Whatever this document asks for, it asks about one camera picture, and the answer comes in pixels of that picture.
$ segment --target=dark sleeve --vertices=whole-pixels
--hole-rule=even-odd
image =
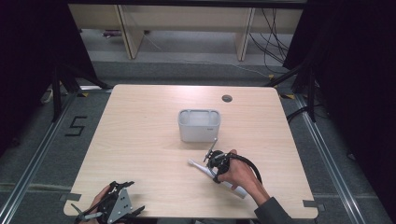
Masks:
[[[280,206],[275,198],[270,198],[267,202],[254,210],[256,217],[261,224],[284,224],[292,223],[293,220]]]

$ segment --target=gray plastic container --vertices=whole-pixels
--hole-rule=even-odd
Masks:
[[[178,113],[183,142],[213,142],[219,134],[220,113],[212,109],[184,109]]]

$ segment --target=person's hand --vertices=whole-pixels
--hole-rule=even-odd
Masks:
[[[235,149],[231,150],[230,153],[237,154]],[[233,184],[232,189],[236,189],[238,186],[242,187],[250,194],[257,205],[265,203],[270,198],[251,168],[240,160],[230,159],[230,169],[227,173],[219,175],[218,179]]]
[[[95,198],[92,201],[92,204],[90,206],[90,208],[92,208],[93,206],[95,206],[97,203],[99,203],[103,197],[106,196],[106,193],[110,190],[110,185],[105,186],[104,189],[102,189],[102,191],[100,191],[100,193],[98,195],[95,196]],[[98,208],[96,207],[95,209],[93,209],[90,214],[95,214],[98,212]],[[91,220],[89,220],[88,222],[85,221],[80,221],[79,224],[98,224],[96,218],[93,218]]]

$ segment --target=person's left hand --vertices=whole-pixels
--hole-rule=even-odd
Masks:
[[[105,186],[104,189],[102,189],[102,191],[100,191],[100,193],[98,195],[95,196],[95,198],[92,201],[92,204],[90,206],[93,207],[95,206],[97,203],[99,203],[103,197],[105,197],[106,193],[110,190],[110,185]],[[95,209],[93,209],[90,214],[95,214],[98,212],[98,208],[96,207]],[[85,221],[80,221],[79,224],[98,224],[96,218],[93,218],[91,220],[89,220],[88,222]]]

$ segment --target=light wood tabletop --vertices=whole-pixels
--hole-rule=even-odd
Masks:
[[[232,96],[226,103],[223,95]],[[259,87],[118,85],[107,102],[64,212],[87,209],[112,181],[134,181],[128,193],[140,217],[255,218],[257,205],[188,164],[205,165],[211,143],[185,143],[177,123],[182,109],[215,109],[221,115],[216,150],[236,149],[260,170],[271,196],[293,218],[315,218],[304,207],[313,195],[276,90]]]

